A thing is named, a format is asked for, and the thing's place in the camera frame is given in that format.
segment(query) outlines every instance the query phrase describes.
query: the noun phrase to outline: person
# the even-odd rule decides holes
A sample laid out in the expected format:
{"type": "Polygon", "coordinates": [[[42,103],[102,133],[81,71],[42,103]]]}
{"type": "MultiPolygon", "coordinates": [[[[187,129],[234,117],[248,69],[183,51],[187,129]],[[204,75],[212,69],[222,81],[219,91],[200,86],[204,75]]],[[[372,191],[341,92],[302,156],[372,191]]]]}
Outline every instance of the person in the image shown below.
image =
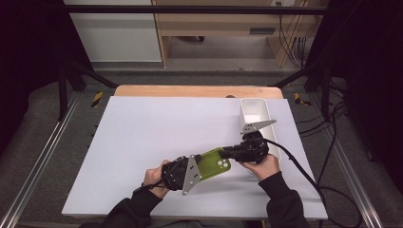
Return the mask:
{"type": "MultiPolygon", "coordinates": [[[[144,185],[158,182],[161,179],[162,167],[166,163],[169,161],[163,161],[158,168],[146,170],[144,185]]],[[[270,198],[266,211],[271,227],[310,227],[303,216],[301,198],[296,190],[291,190],[285,183],[277,157],[269,154],[259,164],[249,162],[240,164],[256,175],[259,186],[270,198]]],[[[165,187],[155,187],[133,193],[131,199],[120,201],[102,223],[85,223],[80,228],[147,227],[151,224],[151,211],[168,192],[169,189],[165,187]]]]}

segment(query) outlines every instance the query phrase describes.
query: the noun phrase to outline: white cabinet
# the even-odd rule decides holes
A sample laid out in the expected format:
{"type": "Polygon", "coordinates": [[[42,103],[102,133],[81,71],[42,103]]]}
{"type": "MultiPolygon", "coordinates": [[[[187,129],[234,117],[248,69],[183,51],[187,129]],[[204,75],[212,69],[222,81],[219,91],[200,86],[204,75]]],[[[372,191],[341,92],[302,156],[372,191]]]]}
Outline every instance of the white cabinet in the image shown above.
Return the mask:
{"type": "MultiPolygon", "coordinates": [[[[149,0],[65,0],[67,5],[151,5],[149,0]]],[[[160,62],[154,16],[71,13],[91,62],[160,62]]]]}

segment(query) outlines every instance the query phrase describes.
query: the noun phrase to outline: metal frame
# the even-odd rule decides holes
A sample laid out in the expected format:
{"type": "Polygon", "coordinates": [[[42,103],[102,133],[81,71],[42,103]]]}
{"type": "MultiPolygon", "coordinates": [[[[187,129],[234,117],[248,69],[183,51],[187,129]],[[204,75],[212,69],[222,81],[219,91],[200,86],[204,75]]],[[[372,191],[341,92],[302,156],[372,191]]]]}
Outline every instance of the metal frame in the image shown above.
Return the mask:
{"type": "Polygon", "coordinates": [[[62,137],[63,132],[65,131],[66,126],[70,121],[70,118],[78,104],[79,99],[81,98],[81,95],[82,92],[73,92],[68,104],[68,110],[65,118],[62,121],[58,122],[54,127],[53,132],[51,133],[44,149],[41,152],[41,155],[39,156],[36,163],[33,165],[26,181],[24,182],[24,185],[21,187],[20,192],[10,206],[9,210],[3,216],[0,222],[1,228],[12,228],[17,224],[18,219],[23,213],[24,208],[27,205],[29,198],[33,193],[33,190],[35,189],[36,184],[40,180],[57,143],[62,137]]]}

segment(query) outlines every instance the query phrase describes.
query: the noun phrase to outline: white tabletop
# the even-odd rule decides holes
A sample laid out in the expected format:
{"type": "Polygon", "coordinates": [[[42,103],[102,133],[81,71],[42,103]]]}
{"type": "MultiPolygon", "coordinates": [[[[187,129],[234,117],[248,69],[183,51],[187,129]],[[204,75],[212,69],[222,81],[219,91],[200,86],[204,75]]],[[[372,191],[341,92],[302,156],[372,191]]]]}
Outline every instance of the white tabletop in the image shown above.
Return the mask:
{"type": "MultiPolygon", "coordinates": [[[[267,99],[277,141],[312,177],[287,100],[267,99]]],[[[202,154],[239,144],[240,99],[111,97],[69,193],[62,214],[104,216],[144,180],[145,170],[164,159],[202,154]]],[[[281,152],[280,169],[296,189],[308,219],[327,214],[314,187],[281,152]]],[[[267,219],[269,198],[255,176],[235,161],[230,171],[198,183],[186,196],[169,192],[154,218],[267,219]]]]}

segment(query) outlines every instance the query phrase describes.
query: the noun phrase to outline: green phone case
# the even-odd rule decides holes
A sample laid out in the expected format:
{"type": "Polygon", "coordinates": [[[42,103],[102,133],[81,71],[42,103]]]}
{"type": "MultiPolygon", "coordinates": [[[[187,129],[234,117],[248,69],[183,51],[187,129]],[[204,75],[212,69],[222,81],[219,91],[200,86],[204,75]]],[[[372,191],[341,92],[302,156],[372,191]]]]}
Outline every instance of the green phone case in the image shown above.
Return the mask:
{"type": "Polygon", "coordinates": [[[207,180],[218,174],[231,169],[231,163],[227,159],[222,159],[219,152],[222,148],[216,148],[201,154],[201,161],[198,163],[201,172],[201,181],[207,180]]]}

